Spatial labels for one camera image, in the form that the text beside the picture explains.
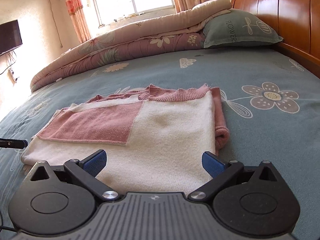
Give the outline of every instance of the tv screen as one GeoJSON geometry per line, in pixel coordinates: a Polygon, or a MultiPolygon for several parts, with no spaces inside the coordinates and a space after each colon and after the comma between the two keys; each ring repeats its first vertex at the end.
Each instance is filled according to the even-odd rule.
{"type": "Polygon", "coordinates": [[[0,56],[22,45],[18,20],[0,25],[0,56]]]}

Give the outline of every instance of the pillowcase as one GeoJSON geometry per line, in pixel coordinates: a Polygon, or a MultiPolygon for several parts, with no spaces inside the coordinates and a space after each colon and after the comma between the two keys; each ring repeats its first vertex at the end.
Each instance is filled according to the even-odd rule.
{"type": "Polygon", "coordinates": [[[253,14],[238,9],[230,11],[231,13],[215,17],[205,25],[205,49],[270,45],[283,40],[274,29],[253,14]]]}

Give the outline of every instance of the headboard panel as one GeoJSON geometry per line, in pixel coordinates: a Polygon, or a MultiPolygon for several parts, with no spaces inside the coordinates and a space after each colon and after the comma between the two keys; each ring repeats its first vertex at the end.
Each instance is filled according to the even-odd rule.
{"type": "Polygon", "coordinates": [[[274,49],[320,78],[320,0],[232,0],[270,25],[284,41],[274,49]]]}

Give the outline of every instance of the flower center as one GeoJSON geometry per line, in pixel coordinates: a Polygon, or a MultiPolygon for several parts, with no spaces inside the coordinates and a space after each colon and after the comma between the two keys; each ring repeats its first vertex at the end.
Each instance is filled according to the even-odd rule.
{"type": "Polygon", "coordinates": [[[270,92],[270,91],[267,91],[267,92],[264,92],[263,95],[270,99],[270,100],[273,100],[273,101],[279,101],[281,100],[281,95],[279,95],[278,93],[276,92],[270,92]]]}

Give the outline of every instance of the gray gripper base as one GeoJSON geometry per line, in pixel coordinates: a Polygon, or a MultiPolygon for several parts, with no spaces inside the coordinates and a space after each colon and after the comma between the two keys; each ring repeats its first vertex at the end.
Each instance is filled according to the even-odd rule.
{"type": "MultiPolygon", "coordinates": [[[[13,240],[46,237],[18,233],[13,240]]],[[[182,193],[128,193],[103,203],[95,216],[76,231],[50,240],[248,240],[221,226],[205,204],[192,203],[182,193]]],[[[294,240],[283,235],[272,240],[294,240]]]]}

